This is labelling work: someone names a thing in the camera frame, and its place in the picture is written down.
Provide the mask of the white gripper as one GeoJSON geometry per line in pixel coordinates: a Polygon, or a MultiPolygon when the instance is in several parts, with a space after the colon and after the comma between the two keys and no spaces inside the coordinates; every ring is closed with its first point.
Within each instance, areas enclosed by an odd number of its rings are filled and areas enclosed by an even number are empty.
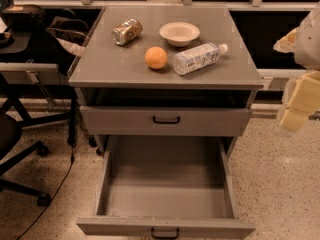
{"type": "Polygon", "coordinates": [[[297,132],[320,108],[320,5],[273,46],[280,53],[293,53],[295,62],[306,69],[296,81],[279,127],[297,132]]]}

